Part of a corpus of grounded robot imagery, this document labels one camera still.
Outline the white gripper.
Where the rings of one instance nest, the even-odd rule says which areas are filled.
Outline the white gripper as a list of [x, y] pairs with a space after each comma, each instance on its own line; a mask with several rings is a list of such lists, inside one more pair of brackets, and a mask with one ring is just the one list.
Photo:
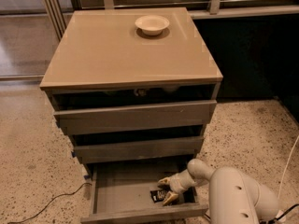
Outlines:
[[188, 170], [176, 173], [169, 177], [164, 177], [158, 181], [159, 187], [170, 187], [172, 191], [168, 191], [163, 200], [163, 206], [169, 205], [178, 198], [180, 193], [185, 192], [191, 187], [197, 185], [197, 180], [191, 176]]

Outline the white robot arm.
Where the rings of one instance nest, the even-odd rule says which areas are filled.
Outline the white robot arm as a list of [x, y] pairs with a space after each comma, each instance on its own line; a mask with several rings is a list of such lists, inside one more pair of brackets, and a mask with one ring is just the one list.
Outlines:
[[186, 170], [158, 181], [170, 188], [163, 205], [205, 182], [211, 224], [260, 224], [278, 214], [278, 197], [270, 188], [235, 168], [213, 169], [199, 159], [190, 160]]

